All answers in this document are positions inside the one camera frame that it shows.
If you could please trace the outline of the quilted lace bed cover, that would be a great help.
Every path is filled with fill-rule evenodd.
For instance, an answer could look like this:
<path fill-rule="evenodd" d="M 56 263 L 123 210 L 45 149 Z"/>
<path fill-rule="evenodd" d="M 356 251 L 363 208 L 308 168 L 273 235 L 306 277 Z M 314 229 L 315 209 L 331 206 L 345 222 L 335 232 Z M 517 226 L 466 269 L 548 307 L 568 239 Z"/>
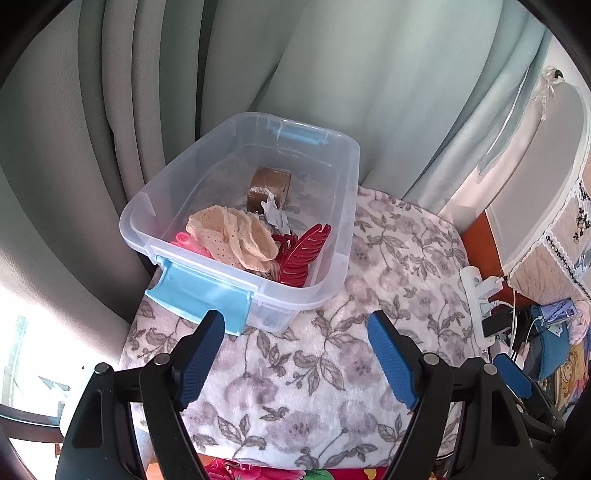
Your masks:
<path fill-rule="evenodd" d="M 486 210 L 510 286 L 539 304 L 590 296 L 590 108 L 562 82 L 520 163 Z"/>

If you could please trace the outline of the floral fleece blanket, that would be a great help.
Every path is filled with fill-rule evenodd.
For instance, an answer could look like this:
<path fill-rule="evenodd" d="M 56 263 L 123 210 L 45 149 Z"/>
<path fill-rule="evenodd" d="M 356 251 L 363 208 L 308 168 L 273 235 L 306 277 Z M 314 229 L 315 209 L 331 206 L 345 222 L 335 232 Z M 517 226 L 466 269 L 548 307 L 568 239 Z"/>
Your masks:
<path fill-rule="evenodd" d="M 458 366 L 480 351 L 460 272 L 466 251 L 445 220 L 361 189 L 349 271 L 324 306 L 283 332 L 225 338 L 182 415 L 198 452 L 284 469 L 383 466 L 411 419 L 370 347 L 381 310 L 425 352 Z"/>

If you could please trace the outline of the clear plastic storage bin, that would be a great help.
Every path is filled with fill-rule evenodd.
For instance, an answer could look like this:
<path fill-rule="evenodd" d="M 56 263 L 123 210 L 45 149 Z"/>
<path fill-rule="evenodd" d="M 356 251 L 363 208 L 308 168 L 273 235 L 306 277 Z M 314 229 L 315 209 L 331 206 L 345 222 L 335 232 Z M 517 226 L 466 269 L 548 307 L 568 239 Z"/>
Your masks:
<path fill-rule="evenodd" d="M 193 322 L 280 332 L 342 288 L 360 147 L 332 130 L 262 113 L 215 127 L 127 204 L 124 241 L 159 266 L 147 296 Z"/>

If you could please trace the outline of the dark red claw clip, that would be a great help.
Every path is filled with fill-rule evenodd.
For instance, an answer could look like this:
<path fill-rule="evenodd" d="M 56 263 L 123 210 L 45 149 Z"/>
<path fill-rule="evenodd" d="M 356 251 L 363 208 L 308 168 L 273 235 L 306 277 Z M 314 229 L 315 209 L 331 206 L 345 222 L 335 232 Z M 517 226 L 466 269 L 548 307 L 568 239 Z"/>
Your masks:
<path fill-rule="evenodd" d="M 304 287 L 308 270 L 322 252 L 332 232 L 329 224 L 317 224 L 297 237 L 296 234 L 273 234 L 276 242 L 276 282 L 294 288 Z"/>

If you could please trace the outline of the wooden bed frame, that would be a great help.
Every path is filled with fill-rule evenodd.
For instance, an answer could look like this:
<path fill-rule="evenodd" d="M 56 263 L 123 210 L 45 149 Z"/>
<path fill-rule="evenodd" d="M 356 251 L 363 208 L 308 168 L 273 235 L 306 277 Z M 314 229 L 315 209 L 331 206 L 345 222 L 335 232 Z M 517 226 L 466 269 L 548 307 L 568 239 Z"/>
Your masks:
<path fill-rule="evenodd" d="M 470 227 L 461 234 L 464 247 L 470 265 L 476 266 L 481 271 L 481 276 L 486 279 L 490 276 L 504 277 L 499 254 L 486 212 L 481 213 Z M 500 300 L 513 305 L 513 290 L 504 282 L 503 289 L 490 297 L 490 300 Z M 517 308 L 525 308 L 534 302 L 516 294 Z"/>

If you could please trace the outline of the white paper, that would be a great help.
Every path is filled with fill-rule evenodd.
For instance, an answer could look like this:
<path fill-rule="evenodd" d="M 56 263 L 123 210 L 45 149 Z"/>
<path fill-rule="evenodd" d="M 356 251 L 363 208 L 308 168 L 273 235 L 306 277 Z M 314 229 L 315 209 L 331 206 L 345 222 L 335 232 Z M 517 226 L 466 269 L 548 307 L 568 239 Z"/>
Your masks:
<path fill-rule="evenodd" d="M 267 224 L 273 226 L 273 229 L 282 235 L 290 234 L 287 214 L 276 206 L 273 196 L 269 196 L 266 201 L 260 202 L 260 206 L 263 208 L 263 216 L 266 218 Z"/>

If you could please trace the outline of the brown packing tape roll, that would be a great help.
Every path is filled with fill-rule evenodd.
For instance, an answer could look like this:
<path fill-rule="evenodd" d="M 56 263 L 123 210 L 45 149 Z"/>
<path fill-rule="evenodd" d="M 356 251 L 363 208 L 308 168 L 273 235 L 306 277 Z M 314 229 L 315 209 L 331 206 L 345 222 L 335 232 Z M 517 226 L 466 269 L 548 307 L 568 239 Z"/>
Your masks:
<path fill-rule="evenodd" d="M 252 176 L 246 196 L 246 210 L 263 214 L 262 203 L 273 198 L 276 207 L 283 209 L 290 192 L 290 172 L 270 167 L 259 167 Z"/>

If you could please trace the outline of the black power adapter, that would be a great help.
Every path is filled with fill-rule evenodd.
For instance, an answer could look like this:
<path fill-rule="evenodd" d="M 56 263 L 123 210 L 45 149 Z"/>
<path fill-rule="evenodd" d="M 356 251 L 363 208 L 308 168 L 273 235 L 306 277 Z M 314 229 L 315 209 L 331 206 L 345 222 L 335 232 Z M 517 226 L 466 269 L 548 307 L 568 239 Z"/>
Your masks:
<path fill-rule="evenodd" d="M 486 317 L 482 322 L 483 335 L 485 338 L 494 337 L 498 334 L 511 331 L 517 317 L 512 309 L 497 308 L 492 314 Z"/>

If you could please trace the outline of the green curtain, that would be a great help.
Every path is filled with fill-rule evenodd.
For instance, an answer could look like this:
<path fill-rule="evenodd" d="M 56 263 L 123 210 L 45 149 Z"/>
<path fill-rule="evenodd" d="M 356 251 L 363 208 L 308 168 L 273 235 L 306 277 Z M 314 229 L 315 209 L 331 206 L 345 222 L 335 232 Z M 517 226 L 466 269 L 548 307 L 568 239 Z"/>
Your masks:
<path fill-rule="evenodd" d="M 439 211 L 521 122 L 550 32 L 516 1 L 74 1 L 1 79 L 1 287 L 129 318 L 127 201 L 245 111 L 349 135 L 361 184 Z"/>

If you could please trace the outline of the pink hair roller clip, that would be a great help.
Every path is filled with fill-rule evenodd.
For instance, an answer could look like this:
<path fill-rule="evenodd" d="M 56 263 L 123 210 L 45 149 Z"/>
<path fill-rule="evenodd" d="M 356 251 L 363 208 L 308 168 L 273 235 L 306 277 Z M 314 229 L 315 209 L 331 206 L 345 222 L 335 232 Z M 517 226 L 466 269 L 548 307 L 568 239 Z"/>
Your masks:
<path fill-rule="evenodd" d="M 177 232 L 175 239 L 171 242 L 171 244 L 188 250 L 192 253 L 212 259 L 211 252 L 208 251 L 204 246 L 200 245 L 199 242 L 187 232 Z"/>

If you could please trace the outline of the cream lace scrunchie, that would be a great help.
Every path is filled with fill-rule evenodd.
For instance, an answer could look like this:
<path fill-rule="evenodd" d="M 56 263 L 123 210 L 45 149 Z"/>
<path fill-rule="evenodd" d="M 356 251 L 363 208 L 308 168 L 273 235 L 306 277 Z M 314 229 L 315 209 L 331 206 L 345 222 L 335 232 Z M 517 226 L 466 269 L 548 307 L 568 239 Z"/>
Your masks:
<path fill-rule="evenodd" d="M 215 205 L 197 211 L 185 230 L 214 260 L 245 271 L 269 273 L 279 251 L 266 222 L 235 208 Z"/>

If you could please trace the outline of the white power strip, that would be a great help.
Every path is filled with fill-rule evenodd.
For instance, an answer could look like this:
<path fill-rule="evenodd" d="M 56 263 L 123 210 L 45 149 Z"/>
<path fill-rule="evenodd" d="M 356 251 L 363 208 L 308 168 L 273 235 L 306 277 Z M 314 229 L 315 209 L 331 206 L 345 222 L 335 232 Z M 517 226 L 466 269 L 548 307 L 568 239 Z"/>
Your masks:
<path fill-rule="evenodd" d="M 489 299 L 487 301 L 479 300 L 475 294 L 475 286 L 484 280 L 484 278 L 481 275 L 480 269 L 471 265 L 464 267 L 460 271 L 460 278 L 470 308 L 476 344 L 481 352 L 485 352 L 494 341 L 484 337 L 482 322 L 490 315 L 492 307 L 490 306 Z"/>

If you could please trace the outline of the smartphone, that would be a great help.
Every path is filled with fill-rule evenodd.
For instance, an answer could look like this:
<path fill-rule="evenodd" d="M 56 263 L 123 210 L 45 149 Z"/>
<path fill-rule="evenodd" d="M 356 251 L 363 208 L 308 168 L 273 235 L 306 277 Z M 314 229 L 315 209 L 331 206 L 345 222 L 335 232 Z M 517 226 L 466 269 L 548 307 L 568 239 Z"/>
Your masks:
<path fill-rule="evenodd" d="M 558 324 L 578 314 L 575 303 L 570 299 L 563 299 L 540 307 L 542 319 L 546 324 Z"/>

